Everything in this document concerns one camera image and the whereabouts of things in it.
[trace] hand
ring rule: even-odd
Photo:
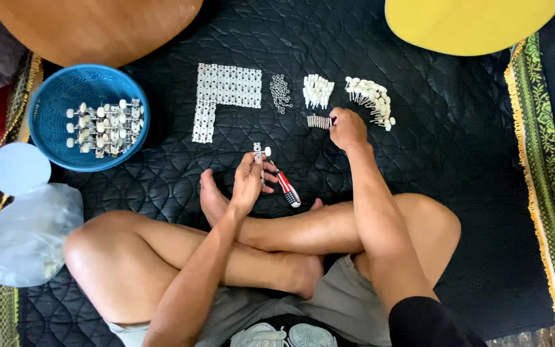
[[[233,198],[231,204],[240,209],[247,215],[258,199],[260,191],[273,193],[273,188],[260,185],[260,175],[263,169],[276,171],[276,167],[263,161],[263,165],[256,164],[254,152],[246,153],[241,160],[241,164],[235,171],[235,185],[233,188]],[[265,180],[277,183],[278,178],[269,173],[265,173]]]
[[[353,148],[367,144],[367,128],[361,117],[351,110],[336,107],[329,114],[337,118],[331,127],[331,140],[335,146],[348,153]]]

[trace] person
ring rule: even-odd
[[[247,153],[231,200],[211,170],[201,175],[209,233],[113,211],[68,237],[70,272],[126,346],[486,345],[432,289],[458,244],[458,218],[428,197],[392,196],[361,118],[339,107],[330,117],[352,202],[249,217],[260,191],[273,191],[261,188],[261,171],[276,168]],[[348,255],[323,275],[320,256],[330,253]]]

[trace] brown object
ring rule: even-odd
[[[119,67],[168,42],[202,0],[0,0],[0,20],[30,50],[61,66]]]

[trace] red and white screwdriver handle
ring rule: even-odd
[[[293,188],[293,186],[290,184],[290,182],[288,181],[288,178],[286,178],[286,175],[284,175],[284,173],[280,171],[277,167],[276,167],[276,176],[277,176],[279,185],[282,186],[282,191],[284,192],[284,197],[286,198],[286,201],[288,201],[288,203],[294,208],[301,206],[301,199],[299,198],[299,194],[297,194],[297,191],[295,190],[295,188]]]

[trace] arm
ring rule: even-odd
[[[355,220],[370,261],[374,289],[389,313],[410,296],[438,300],[421,269],[403,217],[389,191],[367,142],[365,124],[350,110],[336,107],[331,117],[331,140],[344,149],[353,177]]]
[[[262,165],[247,153],[235,173],[226,212],[174,278],[158,304],[143,346],[194,346],[226,269],[226,258],[243,218],[260,193]]]

